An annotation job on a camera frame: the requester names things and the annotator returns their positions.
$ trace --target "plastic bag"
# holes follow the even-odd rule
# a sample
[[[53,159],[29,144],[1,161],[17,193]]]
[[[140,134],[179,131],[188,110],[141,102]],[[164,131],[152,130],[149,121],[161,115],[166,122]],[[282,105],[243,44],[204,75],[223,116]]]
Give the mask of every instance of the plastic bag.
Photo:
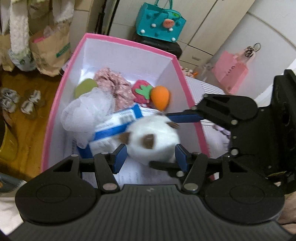
[[[73,100],[62,112],[61,123],[66,131],[73,131],[77,146],[86,148],[95,127],[110,119],[115,100],[109,92],[93,88],[91,92]]]
[[[54,31],[51,29],[50,26],[46,26],[45,29],[43,30],[43,37],[48,38],[50,36],[54,35]]]

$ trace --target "black stool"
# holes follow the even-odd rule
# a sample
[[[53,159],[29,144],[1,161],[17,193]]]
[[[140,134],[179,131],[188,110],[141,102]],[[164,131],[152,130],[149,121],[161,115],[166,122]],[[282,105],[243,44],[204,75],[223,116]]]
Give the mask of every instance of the black stool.
[[[145,44],[176,55],[178,59],[182,54],[182,50],[177,42],[173,43],[164,40],[153,39],[145,36],[140,36],[137,33],[134,33],[132,40],[134,42]]]

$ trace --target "wooden floor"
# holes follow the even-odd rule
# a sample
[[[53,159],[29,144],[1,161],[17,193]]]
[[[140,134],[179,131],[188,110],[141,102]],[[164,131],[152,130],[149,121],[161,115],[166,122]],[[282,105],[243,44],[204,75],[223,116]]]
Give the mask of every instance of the wooden floor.
[[[40,173],[41,154],[47,120],[61,75],[49,77],[38,71],[0,72],[3,87],[16,90],[21,96],[28,89],[40,90],[46,105],[37,110],[37,118],[28,120],[20,111],[9,114],[13,121],[12,132],[18,140],[18,152],[14,161],[0,160],[0,172],[28,181]]]

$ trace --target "green felt circle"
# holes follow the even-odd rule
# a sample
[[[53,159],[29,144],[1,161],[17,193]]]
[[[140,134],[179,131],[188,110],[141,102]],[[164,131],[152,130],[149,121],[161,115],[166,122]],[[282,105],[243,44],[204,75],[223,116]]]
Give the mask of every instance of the green felt circle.
[[[74,93],[75,99],[77,99],[80,95],[90,92],[94,87],[98,87],[96,81],[93,79],[85,79],[76,87]]]

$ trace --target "white plush toy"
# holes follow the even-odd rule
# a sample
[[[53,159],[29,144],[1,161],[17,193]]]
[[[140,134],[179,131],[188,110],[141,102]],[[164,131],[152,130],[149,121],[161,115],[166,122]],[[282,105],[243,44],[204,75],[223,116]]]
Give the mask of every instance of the white plush toy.
[[[133,122],[119,136],[128,155],[144,165],[149,161],[174,162],[175,146],[180,143],[179,125],[164,115],[146,116]]]

